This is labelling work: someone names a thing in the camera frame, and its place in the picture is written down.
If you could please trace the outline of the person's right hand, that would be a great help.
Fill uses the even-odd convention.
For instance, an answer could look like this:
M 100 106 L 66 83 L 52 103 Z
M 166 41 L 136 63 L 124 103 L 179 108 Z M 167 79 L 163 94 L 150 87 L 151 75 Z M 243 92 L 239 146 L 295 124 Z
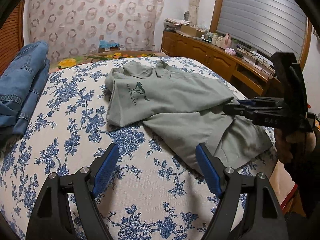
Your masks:
M 282 130 L 274 129 L 274 138 L 276 140 L 275 147 L 277 150 L 277 158 L 283 164 L 289 163 L 293 158 L 293 148 L 298 144 L 304 143 L 306 153 L 312 152 L 317 144 L 316 135 L 312 133 L 294 132 L 285 135 Z

